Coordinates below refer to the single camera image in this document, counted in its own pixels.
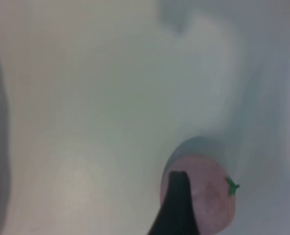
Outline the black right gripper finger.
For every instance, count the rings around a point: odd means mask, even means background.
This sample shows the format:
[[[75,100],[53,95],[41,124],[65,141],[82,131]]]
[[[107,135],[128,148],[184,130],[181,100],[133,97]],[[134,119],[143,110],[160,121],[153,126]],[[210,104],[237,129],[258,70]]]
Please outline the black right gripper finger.
[[[188,174],[172,171],[167,192],[150,235],[198,235]]]

